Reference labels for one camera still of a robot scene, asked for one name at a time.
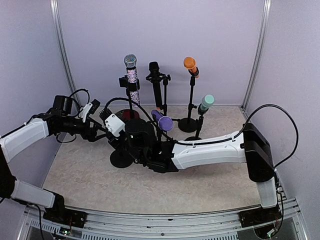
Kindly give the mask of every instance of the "glittery microphone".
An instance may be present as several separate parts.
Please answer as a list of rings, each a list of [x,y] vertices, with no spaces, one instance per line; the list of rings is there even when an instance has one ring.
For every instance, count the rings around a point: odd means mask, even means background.
[[[133,54],[129,54],[124,57],[124,64],[126,66],[126,74],[128,76],[128,83],[135,83],[137,84],[138,89],[138,75],[137,75],[137,68],[136,68],[137,58]],[[140,104],[140,96],[139,90],[131,91],[130,92],[131,100]]]

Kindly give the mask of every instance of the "orange microphone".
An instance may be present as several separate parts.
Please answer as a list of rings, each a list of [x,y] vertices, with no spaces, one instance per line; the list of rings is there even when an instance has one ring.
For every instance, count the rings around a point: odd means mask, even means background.
[[[183,65],[186,69],[189,70],[191,74],[195,74],[198,71],[196,60],[193,57],[187,56],[184,61]]]

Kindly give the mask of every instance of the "marble tabletop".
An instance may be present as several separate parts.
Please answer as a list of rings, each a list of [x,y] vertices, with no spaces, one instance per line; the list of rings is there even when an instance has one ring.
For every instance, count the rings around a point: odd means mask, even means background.
[[[126,109],[114,106],[115,113]],[[144,107],[148,113],[154,106]],[[187,116],[186,106],[168,106],[171,118]],[[197,110],[192,116],[197,118]],[[93,116],[99,119],[99,110]],[[244,117],[236,106],[214,106],[204,115],[200,137],[217,137],[239,130]],[[194,133],[168,134],[184,140]],[[43,187],[64,196],[65,204],[78,208],[133,214],[189,214],[231,210],[260,203],[256,184],[248,177],[246,163],[218,163],[179,172],[156,173],[141,164],[115,168],[109,157],[113,148],[106,138],[90,143],[78,137],[62,144]]]

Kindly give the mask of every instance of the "black round base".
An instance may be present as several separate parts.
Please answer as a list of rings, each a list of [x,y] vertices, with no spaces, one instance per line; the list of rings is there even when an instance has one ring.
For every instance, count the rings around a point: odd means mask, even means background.
[[[195,130],[197,130],[196,120],[190,118],[190,122],[187,123],[187,121],[188,121],[188,118],[186,117],[186,118],[181,119],[178,123],[178,127],[182,132],[192,133]]]
[[[124,169],[129,167],[134,162],[134,159],[126,151],[113,151],[110,156],[110,162],[114,167]]]
[[[185,141],[195,141],[195,140],[201,140],[200,137],[190,136],[185,139]]]

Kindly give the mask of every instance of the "purple microphone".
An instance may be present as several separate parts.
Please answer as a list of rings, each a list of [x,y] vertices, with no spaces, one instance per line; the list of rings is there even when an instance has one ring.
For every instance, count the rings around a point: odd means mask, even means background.
[[[155,117],[155,120],[162,131],[167,132],[174,127],[174,122],[170,117],[164,116],[162,113],[158,112],[157,110],[152,110],[151,114],[152,116]]]

